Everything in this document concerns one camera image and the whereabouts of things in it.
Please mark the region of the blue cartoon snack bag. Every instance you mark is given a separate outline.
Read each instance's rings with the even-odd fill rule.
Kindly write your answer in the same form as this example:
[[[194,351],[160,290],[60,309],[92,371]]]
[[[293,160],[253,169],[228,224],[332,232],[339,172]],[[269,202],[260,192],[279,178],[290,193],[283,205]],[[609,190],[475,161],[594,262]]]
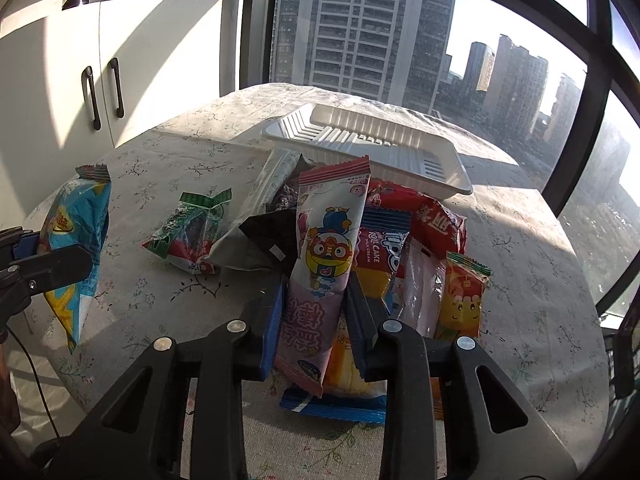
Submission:
[[[82,326],[96,293],[101,252],[108,230],[111,188],[111,175],[106,165],[78,167],[76,177],[58,190],[40,230],[38,252],[79,245],[91,256],[90,272],[84,280],[44,294],[65,330],[70,351],[80,341]]]

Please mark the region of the clear pink wrapper packet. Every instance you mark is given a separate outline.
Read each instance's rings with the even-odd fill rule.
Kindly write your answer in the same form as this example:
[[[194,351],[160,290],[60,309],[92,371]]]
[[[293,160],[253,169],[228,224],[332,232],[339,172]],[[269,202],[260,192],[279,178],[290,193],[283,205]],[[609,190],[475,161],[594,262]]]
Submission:
[[[445,263],[410,237],[393,282],[392,317],[434,338],[444,281]]]

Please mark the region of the orange cartoon snack packet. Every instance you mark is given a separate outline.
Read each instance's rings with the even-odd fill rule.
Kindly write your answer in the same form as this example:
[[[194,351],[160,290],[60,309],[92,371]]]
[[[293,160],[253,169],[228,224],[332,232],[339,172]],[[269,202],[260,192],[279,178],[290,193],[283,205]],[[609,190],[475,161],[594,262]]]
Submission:
[[[491,270],[476,260],[447,252],[442,302],[433,338],[454,341],[480,336],[482,303]]]

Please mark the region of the red Mylikes snack bag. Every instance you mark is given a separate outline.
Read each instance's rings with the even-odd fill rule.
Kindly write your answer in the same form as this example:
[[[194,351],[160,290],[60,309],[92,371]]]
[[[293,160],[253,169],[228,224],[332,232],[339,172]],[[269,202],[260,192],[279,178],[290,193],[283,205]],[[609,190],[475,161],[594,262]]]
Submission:
[[[448,252],[465,253],[466,219],[436,198],[394,182],[372,179],[367,202],[371,206],[409,211],[410,236],[436,258],[445,259]]]

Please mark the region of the black patterned snack bag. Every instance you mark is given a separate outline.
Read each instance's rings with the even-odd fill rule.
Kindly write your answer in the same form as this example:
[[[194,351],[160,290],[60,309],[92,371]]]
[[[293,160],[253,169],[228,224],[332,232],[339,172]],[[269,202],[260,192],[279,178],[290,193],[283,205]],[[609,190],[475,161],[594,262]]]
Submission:
[[[296,207],[298,178],[312,166],[300,154],[292,176],[280,187],[265,214],[247,218],[240,230],[268,257],[271,268],[289,276],[297,258]]]

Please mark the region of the green seaweed snack packet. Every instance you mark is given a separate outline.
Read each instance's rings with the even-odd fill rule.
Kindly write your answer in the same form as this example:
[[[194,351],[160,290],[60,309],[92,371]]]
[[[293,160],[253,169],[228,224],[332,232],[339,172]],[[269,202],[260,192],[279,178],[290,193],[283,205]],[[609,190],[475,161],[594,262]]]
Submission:
[[[183,192],[175,210],[141,246],[192,275],[217,274],[209,255],[228,226],[231,200],[231,188],[215,196]]]

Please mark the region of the pink cartoon snack packet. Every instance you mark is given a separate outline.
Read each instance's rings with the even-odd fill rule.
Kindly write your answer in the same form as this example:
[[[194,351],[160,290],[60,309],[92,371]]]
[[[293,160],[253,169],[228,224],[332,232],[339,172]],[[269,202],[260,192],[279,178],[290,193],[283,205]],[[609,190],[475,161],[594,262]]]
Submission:
[[[274,365],[318,398],[356,254],[370,177],[370,159],[363,156],[305,171],[298,180],[298,254],[288,280]]]

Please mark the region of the floral tablecloth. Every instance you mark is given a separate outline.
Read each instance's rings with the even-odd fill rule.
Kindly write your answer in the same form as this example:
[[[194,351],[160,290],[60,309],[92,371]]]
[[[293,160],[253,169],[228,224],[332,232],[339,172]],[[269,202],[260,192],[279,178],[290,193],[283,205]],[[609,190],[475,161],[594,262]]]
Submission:
[[[32,213],[107,225],[81,340],[32,322],[86,409],[51,479],[574,479],[608,410],[596,308],[504,151],[292,84],[151,129]]]

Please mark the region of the white cabinet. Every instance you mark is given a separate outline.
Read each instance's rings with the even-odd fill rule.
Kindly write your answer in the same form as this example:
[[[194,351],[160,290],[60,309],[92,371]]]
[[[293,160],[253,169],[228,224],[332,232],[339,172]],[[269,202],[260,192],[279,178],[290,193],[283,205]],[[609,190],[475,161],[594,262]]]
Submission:
[[[220,96],[221,0],[108,0],[1,39],[1,224],[17,226],[83,164]],[[119,59],[125,117],[117,118]],[[82,71],[102,122],[91,125]]]

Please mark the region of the white plastic tray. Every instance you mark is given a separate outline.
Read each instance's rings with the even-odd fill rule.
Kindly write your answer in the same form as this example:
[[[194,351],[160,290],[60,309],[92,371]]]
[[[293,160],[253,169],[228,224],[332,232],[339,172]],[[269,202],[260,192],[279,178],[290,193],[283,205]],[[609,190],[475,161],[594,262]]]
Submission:
[[[278,118],[262,135],[280,148],[325,165],[367,156],[373,177],[439,200],[473,193],[451,141],[399,122],[308,103]]]

